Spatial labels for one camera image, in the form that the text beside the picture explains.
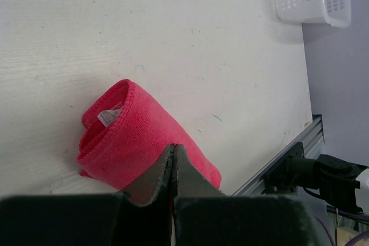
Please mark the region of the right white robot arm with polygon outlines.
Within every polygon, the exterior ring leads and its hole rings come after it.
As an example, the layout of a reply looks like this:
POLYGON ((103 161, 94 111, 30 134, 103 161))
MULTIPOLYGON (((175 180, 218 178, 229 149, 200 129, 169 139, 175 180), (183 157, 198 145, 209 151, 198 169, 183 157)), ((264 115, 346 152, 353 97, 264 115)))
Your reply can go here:
POLYGON ((287 162, 292 186, 318 190, 315 197, 351 213, 368 213, 368 166, 321 154, 287 162))

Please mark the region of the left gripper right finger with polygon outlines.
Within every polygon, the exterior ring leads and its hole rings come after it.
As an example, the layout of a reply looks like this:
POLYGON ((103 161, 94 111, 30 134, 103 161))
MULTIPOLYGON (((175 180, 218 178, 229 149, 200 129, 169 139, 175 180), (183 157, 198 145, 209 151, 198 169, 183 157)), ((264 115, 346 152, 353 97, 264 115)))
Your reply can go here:
POLYGON ((223 244, 221 220, 228 198, 190 162, 183 145, 175 146, 172 186, 176 244, 223 244))

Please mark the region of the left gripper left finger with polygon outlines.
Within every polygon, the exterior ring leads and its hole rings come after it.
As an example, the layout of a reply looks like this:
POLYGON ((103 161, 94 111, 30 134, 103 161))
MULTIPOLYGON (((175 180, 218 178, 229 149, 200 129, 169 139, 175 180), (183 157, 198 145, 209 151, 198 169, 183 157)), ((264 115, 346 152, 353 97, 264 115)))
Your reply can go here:
POLYGON ((171 245, 174 150, 175 145, 167 145, 149 169, 121 190, 118 245, 171 245))

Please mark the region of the aluminium mounting rail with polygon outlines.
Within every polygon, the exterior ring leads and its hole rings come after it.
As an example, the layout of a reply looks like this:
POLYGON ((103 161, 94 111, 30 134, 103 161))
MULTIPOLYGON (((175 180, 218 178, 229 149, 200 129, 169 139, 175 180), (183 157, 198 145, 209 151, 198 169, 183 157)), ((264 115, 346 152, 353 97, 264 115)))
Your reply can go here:
POLYGON ((308 125, 292 142, 290 142, 271 161, 260 169, 250 180, 244 183, 234 196, 252 196, 263 194, 277 194, 284 190, 278 186, 271 186, 269 175, 281 165, 285 165, 289 158, 317 158, 324 150, 323 121, 321 115, 314 115, 312 123, 308 125))

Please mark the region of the red towel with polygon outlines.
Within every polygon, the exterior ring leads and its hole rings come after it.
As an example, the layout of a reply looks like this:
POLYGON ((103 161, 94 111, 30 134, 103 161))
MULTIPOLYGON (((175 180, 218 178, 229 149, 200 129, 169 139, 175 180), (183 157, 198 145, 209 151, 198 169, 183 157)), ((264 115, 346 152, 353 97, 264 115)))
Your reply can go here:
POLYGON ((125 79, 107 90, 83 114, 80 175, 117 190, 150 168, 169 144, 183 145, 191 163, 216 188, 219 170, 182 126, 142 87, 125 79))

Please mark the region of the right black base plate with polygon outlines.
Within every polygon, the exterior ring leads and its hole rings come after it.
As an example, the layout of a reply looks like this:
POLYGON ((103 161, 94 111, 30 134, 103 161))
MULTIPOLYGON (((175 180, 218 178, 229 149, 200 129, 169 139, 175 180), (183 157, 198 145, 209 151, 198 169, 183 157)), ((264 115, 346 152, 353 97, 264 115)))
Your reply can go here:
POLYGON ((283 155, 266 171, 263 176, 265 188, 264 194, 293 194, 296 187, 293 183, 293 173, 289 172, 288 166, 292 159, 304 158, 302 142, 295 142, 287 147, 283 155))

